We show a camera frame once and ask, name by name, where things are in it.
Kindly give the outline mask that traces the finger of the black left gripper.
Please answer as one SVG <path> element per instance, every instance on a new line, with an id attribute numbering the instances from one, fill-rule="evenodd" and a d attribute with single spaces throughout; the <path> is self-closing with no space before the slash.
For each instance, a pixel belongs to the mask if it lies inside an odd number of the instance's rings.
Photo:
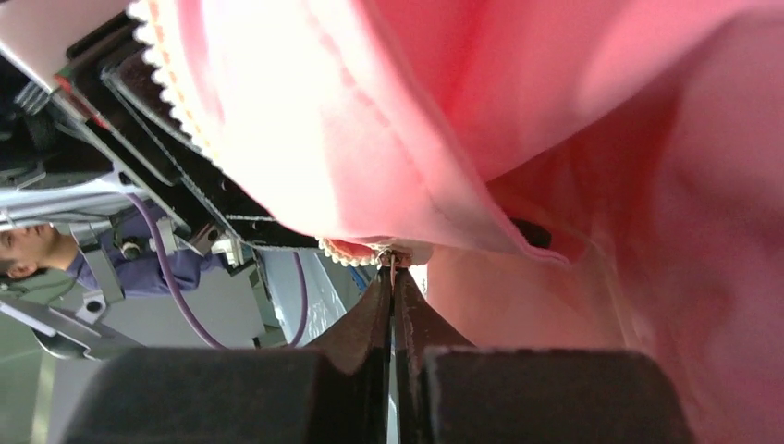
<path id="1" fill-rule="evenodd" d="M 314 249 L 314 238 L 283 227 L 203 157 L 171 117 L 136 41 L 136 20 L 120 13 L 67 49 L 67 96 L 85 114 L 96 148 L 165 209 L 198 250 L 220 234 L 260 249 Z"/>

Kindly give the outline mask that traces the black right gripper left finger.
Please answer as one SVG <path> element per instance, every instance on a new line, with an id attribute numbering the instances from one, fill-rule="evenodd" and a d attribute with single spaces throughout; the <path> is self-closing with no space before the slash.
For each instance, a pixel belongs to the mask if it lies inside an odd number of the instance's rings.
<path id="1" fill-rule="evenodd" d="M 383 443 L 390 272 L 301 348 L 132 349 L 103 363 L 66 443 Z"/>

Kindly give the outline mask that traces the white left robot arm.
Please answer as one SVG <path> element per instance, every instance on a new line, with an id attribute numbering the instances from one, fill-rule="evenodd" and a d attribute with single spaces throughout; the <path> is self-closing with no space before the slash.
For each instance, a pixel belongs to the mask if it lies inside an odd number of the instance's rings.
<path id="1" fill-rule="evenodd" d="M 222 237 L 261 250 L 315 248 L 181 130 L 127 7 L 2 3 L 2 227 L 55 222 L 81 232 L 124 215 L 135 194 L 169 215 L 171 240 L 200 253 Z"/>

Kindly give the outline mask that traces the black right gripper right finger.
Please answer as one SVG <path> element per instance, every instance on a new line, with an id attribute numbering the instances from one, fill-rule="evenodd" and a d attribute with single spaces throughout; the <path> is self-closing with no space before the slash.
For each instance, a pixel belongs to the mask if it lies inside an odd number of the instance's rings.
<path id="1" fill-rule="evenodd" d="M 393 274 L 404 443 L 692 443 L 675 390 L 632 351 L 472 345 Z"/>

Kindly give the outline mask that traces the pink zip-up jacket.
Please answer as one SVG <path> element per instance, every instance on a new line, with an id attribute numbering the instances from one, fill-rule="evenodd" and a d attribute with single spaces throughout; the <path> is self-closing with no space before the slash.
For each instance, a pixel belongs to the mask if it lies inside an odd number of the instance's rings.
<path id="1" fill-rule="evenodd" d="M 202 153 L 335 260 L 426 264 L 480 346 L 652 357 L 783 439 L 779 1 L 135 1 Z"/>

